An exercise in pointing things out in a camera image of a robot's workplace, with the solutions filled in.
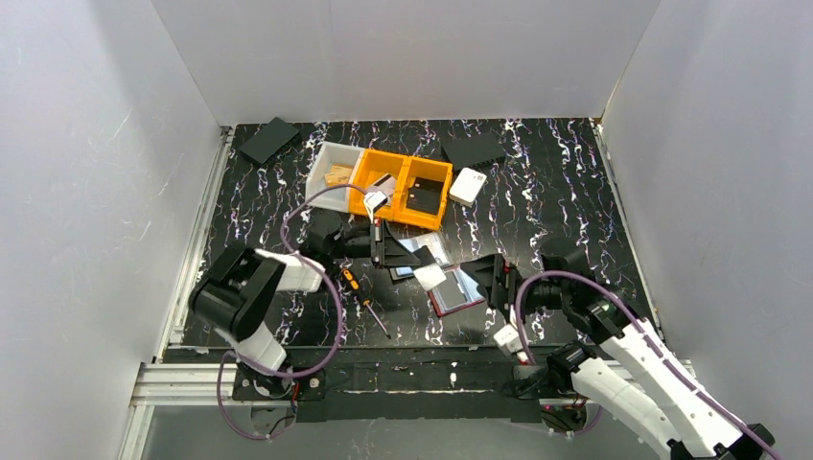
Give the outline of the grey card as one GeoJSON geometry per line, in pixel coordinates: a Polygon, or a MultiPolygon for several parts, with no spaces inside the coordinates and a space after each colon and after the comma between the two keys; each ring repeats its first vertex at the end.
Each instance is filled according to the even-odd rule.
{"type": "Polygon", "coordinates": [[[444,183],[416,177],[407,190],[406,208],[415,212],[436,215],[439,212],[444,183]]]}

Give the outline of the red card holder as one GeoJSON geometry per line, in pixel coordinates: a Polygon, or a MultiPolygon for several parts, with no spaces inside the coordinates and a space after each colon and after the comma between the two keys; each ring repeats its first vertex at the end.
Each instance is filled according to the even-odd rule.
{"type": "Polygon", "coordinates": [[[477,290],[476,281],[458,265],[441,268],[438,264],[431,264],[417,268],[413,274],[427,293],[438,317],[485,302],[484,296],[477,290]]]}

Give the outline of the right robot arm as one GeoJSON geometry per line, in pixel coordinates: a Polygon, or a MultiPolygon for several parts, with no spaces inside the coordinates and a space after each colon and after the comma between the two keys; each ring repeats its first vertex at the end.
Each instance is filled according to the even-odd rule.
{"type": "Polygon", "coordinates": [[[661,459],[777,459],[773,434],[747,424],[713,398],[662,341],[652,322],[596,281],[585,252],[551,241],[542,272],[523,277],[500,253],[461,264],[505,326],[498,347],[518,363],[509,393],[557,391],[593,401],[632,430],[661,459]],[[537,362],[524,330],[527,316],[561,311],[590,344],[579,341],[537,362]]]}

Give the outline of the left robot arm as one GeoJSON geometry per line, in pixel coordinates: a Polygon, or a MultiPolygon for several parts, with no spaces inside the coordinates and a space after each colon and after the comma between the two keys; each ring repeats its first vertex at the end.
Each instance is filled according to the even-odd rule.
{"type": "Polygon", "coordinates": [[[301,379],[322,370],[337,352],[335,337],[328,354],[309,369],[284,365],[287,352],[266,324],[274,298],[284,292],[318,292],[326,288],[342,315],[337,285],[352,285],[344,259],[367,259],[379,269],[408,267],[438,285],[442,270],[426,246],[409,249],[392,235],[388,224],[375,218],[345,228],[341,221],[315,227],[297,249],[285,253],[230,243],[212,262],[189,294],[188,311],[207,322],[231,345],[236,359],[262,377],[301,379]]]}

